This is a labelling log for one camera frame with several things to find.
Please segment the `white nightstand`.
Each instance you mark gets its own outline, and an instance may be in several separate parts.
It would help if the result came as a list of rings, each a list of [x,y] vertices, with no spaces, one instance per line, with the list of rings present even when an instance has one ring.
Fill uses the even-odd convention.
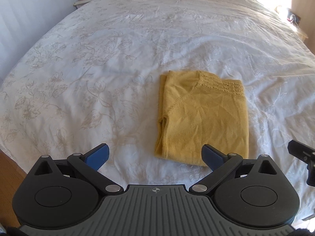
[[[73,6],[74,6],[76,9],[79,9],[80,7],[82,7],[83,5],[88,4],[88,3],[91,2],[91,1],[93,1],[93,0],[79,0],[79,1],[75,2],[75,3],[73,4]]]

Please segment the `dark items on right nightstand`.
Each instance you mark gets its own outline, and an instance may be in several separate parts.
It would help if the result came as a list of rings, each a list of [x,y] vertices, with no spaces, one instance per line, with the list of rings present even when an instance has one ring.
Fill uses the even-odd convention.
[[[287,21],[295,26],[298,26],[301,21],[301,17],[295,14],[291,9],[288,9]]]

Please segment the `mustard yellow knit sweater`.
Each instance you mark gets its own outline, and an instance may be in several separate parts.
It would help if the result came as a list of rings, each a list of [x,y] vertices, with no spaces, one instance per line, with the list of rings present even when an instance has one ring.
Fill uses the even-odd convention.
[[[206,71],[169,71],[160,77],[154,155],[204,166],[201,148],[249,156],[249,122],[242,82]]]

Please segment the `white embroidered bedspread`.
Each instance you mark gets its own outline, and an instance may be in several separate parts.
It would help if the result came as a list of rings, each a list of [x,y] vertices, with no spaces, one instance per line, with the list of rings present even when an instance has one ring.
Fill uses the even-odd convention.
[[[154,156],[160,76],[202,70],[245,87],[249,151],[270,155],[314,213],[307,169],[287,143],[314,146],[314,55],[255,0],[94,0],[47,32],[1,85],[1,150],[24,171],[101,143],[122,186],[185,184],[206,167]]]

